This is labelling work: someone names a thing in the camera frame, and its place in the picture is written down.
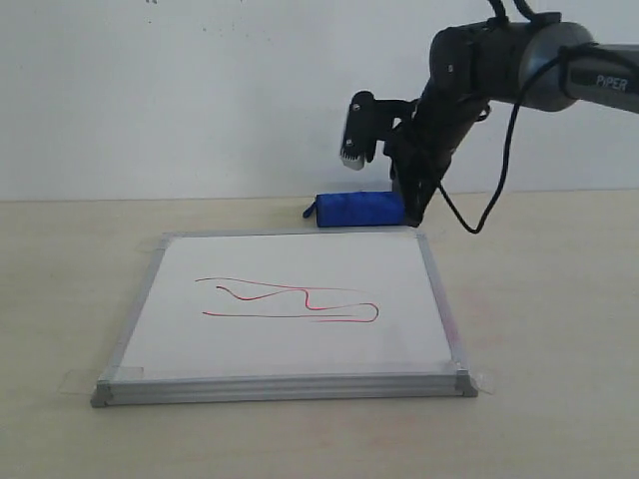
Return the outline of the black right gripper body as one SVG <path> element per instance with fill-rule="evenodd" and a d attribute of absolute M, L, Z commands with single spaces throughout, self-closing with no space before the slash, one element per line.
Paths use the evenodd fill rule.
<path fill-rule="evenodd" d="M 435 173 L 441 180 L 461 141 L 486 116 L 481 98 L 422 97 L 411 118 L 393 129 L 383 152 L 401 165 L 404 178 Z"/>

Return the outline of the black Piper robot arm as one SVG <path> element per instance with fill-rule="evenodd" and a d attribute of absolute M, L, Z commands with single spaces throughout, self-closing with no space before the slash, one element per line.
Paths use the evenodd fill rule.
<path fill-rule="evenodd" d="M 550 113 L 577 101 L 638 110 L 637 46 L 599 44 L 572 22 L 490 19 L 448 27 L 432 40 L 429 73 L 412 112 L 384 145 L 412 227 L 421 224 L 453 154 L 491 102 Z"/>

